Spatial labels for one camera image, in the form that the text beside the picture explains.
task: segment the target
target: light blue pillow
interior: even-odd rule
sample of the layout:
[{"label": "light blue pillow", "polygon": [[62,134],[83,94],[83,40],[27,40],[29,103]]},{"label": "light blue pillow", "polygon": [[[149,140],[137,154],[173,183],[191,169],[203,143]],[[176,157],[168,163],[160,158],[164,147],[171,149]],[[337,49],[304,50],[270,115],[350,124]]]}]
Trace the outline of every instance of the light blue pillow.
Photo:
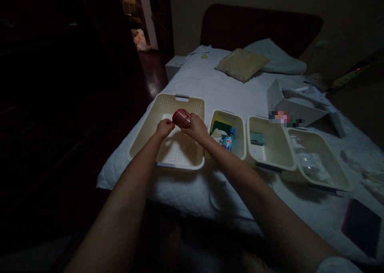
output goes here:
[{"label": "light blue pillow", "polygon": [[264,72],[303,74],[307,69],[305,62],[289,56],[269,38],[251,43],[246,46],[244,50],[264,55],[270,60],[270,62],[261,69],[261,71]]}]

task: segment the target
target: cardboard box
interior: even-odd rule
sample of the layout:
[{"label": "cardboard box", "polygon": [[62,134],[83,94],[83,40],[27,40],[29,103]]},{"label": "cardboard box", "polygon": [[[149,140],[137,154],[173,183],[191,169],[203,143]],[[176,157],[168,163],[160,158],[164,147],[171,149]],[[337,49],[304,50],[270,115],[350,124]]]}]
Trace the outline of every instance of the cardboard box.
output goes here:
[{"label": "cardboard box", "polygon": [[329,113],[326,103],[297,90],[281,88],[277,79],[267,90],[267,104],[268,111],[288,111],[296,120],[302,119],[300,127],[306,127]]}]

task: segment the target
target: water bottle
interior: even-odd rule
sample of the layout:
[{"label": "water bottle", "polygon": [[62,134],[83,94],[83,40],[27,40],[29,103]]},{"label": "water bottle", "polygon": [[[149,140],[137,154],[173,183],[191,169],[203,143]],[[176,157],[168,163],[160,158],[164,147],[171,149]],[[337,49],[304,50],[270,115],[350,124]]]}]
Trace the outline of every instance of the water bottle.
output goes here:
[{"label": "water bottle", "polygon": [[231,128],[229,129],[229,135],[224,137],[223,140],[223,147],[229,151],[232,151],[233,143],[235,142],[236,136],[235,136],[235,129]]},{"label": "water bottle", "polygon": [[320,172],[320,170],[317,167],[314,157],[312,156],[311,153],[308,153],[305,150],[303,145],[297,143],[298,140],[300,141],[299,138],[297,138],[296,136],[291,136],[290,138],[304,173],[308,177],[312,177],[312,178],[316,177],[317,174]]}]

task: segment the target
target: hand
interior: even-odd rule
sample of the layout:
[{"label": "hand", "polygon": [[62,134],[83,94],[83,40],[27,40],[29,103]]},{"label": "hand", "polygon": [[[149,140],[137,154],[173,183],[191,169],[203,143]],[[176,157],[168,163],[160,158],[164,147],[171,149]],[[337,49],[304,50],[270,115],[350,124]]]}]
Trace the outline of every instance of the hand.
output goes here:
[{"label": "hand", "polygon": [[204,121],[201,120],[199,115],[194,113],[191,113],[191,125],[189,128],[182,128],[181,131],[197,141],[197,143],[201,143],[205,138],[210,137]]},{"label": "hand", "polygon": [[165,139],[174,128],[175,124],[167,118],[159,122],[155,134],[159,135],[162,139]]}]

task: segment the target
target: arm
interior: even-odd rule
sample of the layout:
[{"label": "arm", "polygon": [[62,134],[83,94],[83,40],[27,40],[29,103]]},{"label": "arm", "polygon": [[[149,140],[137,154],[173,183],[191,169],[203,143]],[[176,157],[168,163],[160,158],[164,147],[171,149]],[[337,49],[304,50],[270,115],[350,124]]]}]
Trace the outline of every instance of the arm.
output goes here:
[{"label": "arm", "polygon": [[218,144],[204,122],[192,114],[191,125],[182,129],[195,139],[224,169],[228,181],[260,226],[264,236],[295,272],[313,272],[337,251],[306,225],[247,164]]},{"label": "arm", "polygon": [[156,133],[121,174],[65,271],[129,270],[156,157],[162,141],[174,128],[169,119],[159,123]]}]

